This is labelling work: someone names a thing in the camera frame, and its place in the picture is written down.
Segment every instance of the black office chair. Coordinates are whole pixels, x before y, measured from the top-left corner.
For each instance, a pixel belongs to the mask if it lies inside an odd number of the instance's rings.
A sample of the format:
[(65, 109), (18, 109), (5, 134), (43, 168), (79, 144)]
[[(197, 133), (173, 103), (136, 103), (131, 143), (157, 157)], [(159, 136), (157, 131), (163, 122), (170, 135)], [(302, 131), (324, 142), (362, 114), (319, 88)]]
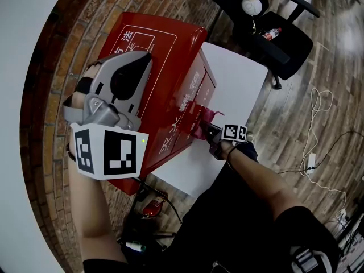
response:
[[(291, 0), (297, 3), (288, 19), (284, 19), (277, 13), (268, 12), (268, 0), (260, 0), (262, 11), (254, 16), (257, 32), (251, 34), (251, 16), (244, 13), (241, 7), (242, 0), (214, 0), (230, 17), (234, 23), (233, 37), (239, 44), (252, 54), (252, 59), (266, 65), (273, 73), (276, 84), (275, 89), (281, 89), (279, 82), (292, 77), (308, 57), (313, 42), (298, 27), (292, 24), (293, 21), (307, 10), (316, 17), (320, 12), (305, 0)], [(262, 33), (273, 28), (281, 28), (282, 32), (271, 41), (262, 37)]]

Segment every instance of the white wall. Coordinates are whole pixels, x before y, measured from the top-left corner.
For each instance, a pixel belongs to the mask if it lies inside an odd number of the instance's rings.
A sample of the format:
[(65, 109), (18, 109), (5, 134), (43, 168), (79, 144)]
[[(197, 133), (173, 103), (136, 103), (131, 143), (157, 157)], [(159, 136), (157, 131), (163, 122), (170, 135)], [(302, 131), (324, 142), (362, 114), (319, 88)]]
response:
[(19, 150), (23, 86), (39, 34), (57, 0), (0, 0), (0, 267), (62, 272), (35, 221)]

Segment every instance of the fire extinguisher box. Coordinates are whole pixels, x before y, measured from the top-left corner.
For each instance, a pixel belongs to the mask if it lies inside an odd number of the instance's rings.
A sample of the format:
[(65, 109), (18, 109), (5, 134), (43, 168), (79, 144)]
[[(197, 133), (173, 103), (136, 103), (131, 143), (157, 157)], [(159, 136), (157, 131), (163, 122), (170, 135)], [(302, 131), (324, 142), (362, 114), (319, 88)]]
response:
[[(99, 59), (130, 51), (148, 51), (153, 66), (138, 117), (139, 129), (149, 134), (141, 178), (145, 178), (186, 149), (191, 131), (207, 106), (216, 81), (201, 49), (207, 32), (202, 27), (159, 16), (122, 13)], [(110, 182), (129, 195), (138, 191), (134, 179)]]

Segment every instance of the white cable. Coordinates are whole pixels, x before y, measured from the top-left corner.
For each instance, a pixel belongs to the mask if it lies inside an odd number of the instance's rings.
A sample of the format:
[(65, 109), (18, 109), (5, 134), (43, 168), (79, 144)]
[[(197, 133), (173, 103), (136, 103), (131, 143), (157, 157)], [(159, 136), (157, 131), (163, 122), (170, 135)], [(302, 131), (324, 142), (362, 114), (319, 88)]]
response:
[[(313, 104), (313, 92), (314, 91), (317, 92), (317, 98), (316, 98), (315, 104)], [(321, 102), (322, 102), (322, 100), (321, 100), (321, 94), (323, 94), (323, 93), (330, 93), (331, 94), (330, 106), (327, 109), (321, 109)], [(300, 172), (300, 174), (302, 176), (307, 177), (308, 180), (311, 183), (316, 184), (320, 188), (327, 189), (328, 191), (336, 191), (336, 192), (340, 192), (340, 193), (343, 193), (344, 194), (344, 204), (342, 205), (342, 208), (336, 213), (336, 218), (339, 219), (340, 216), (338, 216), (338, 214), (340, 214), (340, 211), (345, 207), (345, 204), (346, 204), (346, 193), (344, 191), (340, 191), (338, 189), (330, 189), (329, 187), (321, 186), (319, 183), (317, 183), (315, 181), (312, 181), (312, 179), (306, 173), (306, 163), (305, 163), (305, 158), (312, 152), (312, 150), (319, 143), (319, 140), (317, 139), (317, 136), (316, 136), (315, 132), (313, 131), (313, 119), (315, 118), (315, 116), (317, 115), (317, 113), (319, 113), (320, 111), (329, 111), (331, 109), (333, 99), (334, 99), (334, 95), (332, 94), (332, 92), (330, 90), (325, 90), (325, 91), (321, 91), (321, 92), (319, 92), (316, 88), (313, 88), (311, 90), (311, 106), (312, 106), (312, 110), (311, 110), (311, 121), (309, 123), (309, 129), (308, 129), (308, 132), (307, 132), (307, 141), (306, 141), (306, 145), (305, 145), (305, 147), (303, 149), (303, 152), (302, 152), (302, 162), (301, 162), (301, 165), (300, 165), (300, 169), (299, 170), (300, 171), (303, 171), (303, 173)], [(313, 147), (308, 152), (305, 153), (305, 151), (307, 149), (308, 141), (309, 141), (310, 132), (313, 134), (313, 136), (314, 136), (314, 138), (316, 140), (316, 143), (313, 145)]]

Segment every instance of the red fire extinguisher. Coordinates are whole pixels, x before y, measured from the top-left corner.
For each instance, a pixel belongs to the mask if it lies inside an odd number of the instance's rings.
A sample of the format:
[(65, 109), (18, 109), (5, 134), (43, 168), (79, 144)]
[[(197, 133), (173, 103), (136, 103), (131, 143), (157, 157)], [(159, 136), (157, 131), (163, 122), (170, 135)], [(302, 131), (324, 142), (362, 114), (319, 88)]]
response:
[(162, 210), (163, 203), (166, 200), (163, 196), (156, 196), (149, 204), (143, 209), (143, 217), (152, 218), (156, 217)]

